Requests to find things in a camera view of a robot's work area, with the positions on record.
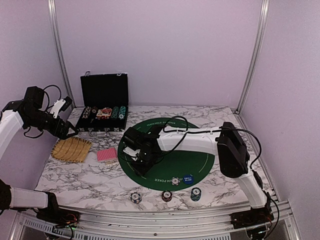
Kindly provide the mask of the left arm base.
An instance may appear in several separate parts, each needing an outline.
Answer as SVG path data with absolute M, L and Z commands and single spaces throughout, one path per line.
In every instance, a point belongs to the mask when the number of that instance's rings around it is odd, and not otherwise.
M 40 208 L 36 217 L 40 220 L 55 224 L 57 228 L 76 226 L 80 213 L 74 210 L 59 208 L 58 210 Z

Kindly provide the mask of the red black chip stack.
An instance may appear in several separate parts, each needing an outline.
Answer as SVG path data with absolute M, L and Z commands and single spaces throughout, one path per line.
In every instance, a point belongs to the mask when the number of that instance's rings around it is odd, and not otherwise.
M 161 193 L 161 199 L 164 201 L 164 202 L 170 202 L 172 200 L 172 197 L 173 197 L 173 194 L 172 192 L 170 191 L 163 191 Z

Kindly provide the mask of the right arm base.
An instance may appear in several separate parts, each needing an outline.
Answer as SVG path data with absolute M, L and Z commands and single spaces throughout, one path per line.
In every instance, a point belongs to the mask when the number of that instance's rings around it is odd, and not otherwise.
M 234 229 L 265 224 L 275 219 L 271 207 L 268 205 L 261 208 L 251 208 L 250 210 L 232 213 L 230 218 Z

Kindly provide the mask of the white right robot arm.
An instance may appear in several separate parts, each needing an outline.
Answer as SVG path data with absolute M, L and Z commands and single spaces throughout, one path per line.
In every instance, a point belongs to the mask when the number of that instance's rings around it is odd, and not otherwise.
M 132 167 L 145 175 L 158 159 L 175 151 L 206 153 L 217 156 L 220 172 L 236 181 L 247 197 L 251 210 L 247 219 L 258 224 L 267 216 L 267 195 L 263 184 L 249 165 L 247 145 L 230 122 L 216 128 L 153 125 L 146 132 L 130 127 L 124 133 L 125 149 L 131 150 Z

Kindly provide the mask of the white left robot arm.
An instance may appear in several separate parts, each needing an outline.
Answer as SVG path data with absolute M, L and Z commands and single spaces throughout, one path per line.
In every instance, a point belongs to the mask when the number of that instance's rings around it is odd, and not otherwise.
M 30 100 L 17 100 L 9 102 L 1 113 L 0 119 L 0 156 L 13 150 L 22 150 L 30 154 L 25 146 L 18 143 L 17 134 L 22 129 L 35 127 L 40 131 L 47 131 L 51 135 L 66 140 L 76 136 L 78 131 L 69 121 L 64 121 L 56 113 L 47 113 L 40 110 Z M 31 209 L 37 208 L 53 223 L 63 219 L 63 211 L 58 205 L 54 193 L 30 190 L 10 186 L 0 181 L 0 209 Z

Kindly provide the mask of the blue small blind button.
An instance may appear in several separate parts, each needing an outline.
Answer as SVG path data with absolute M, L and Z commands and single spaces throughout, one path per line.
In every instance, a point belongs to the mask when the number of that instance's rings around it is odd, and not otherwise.
M 182 177 L 182 181 L 186 185 L 192 185 L 195 180 L 192 174 L 186 174 Z

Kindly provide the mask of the blue white chip stack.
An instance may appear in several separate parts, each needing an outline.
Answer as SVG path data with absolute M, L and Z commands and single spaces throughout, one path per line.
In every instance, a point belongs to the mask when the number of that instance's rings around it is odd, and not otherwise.
M 138 192 L 133 192 L 133 193 L 130 194 L 130 200 L 134 204 L 139 204 L 142 201 L 142 196 Z

